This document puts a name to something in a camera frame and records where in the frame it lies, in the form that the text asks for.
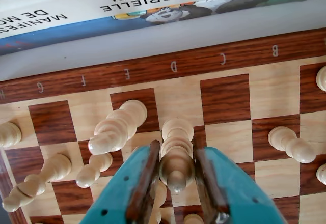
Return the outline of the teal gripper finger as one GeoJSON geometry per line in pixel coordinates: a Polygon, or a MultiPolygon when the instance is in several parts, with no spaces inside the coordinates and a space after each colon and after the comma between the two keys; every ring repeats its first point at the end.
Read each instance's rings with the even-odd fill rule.
{"type": "Polygon", "coordinates": [[[158,184],[159,151],[158,140],[136,148],[81,223],[148,223],[158,184]]]}
{"type": "Polygon", "coordinates": [[[274,201],[220,150],[194,150],[204,223],[284,223],[274,201]]]}

